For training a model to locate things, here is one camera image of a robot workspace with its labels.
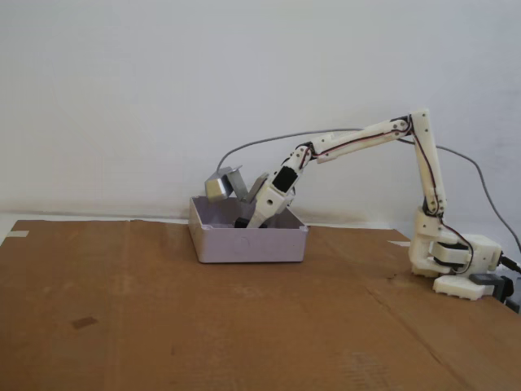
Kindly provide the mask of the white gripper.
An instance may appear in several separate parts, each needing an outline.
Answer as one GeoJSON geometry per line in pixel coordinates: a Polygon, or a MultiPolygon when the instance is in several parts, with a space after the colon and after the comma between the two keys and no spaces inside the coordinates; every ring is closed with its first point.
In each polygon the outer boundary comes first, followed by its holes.
{"type": "Polygon", "coordinates": [[[271,185],[263,185],[256,195],[255,212],[249,228],[262,227],[271,217],[280,214],[293,200],[293,190],[282,193],[271,185]]]}

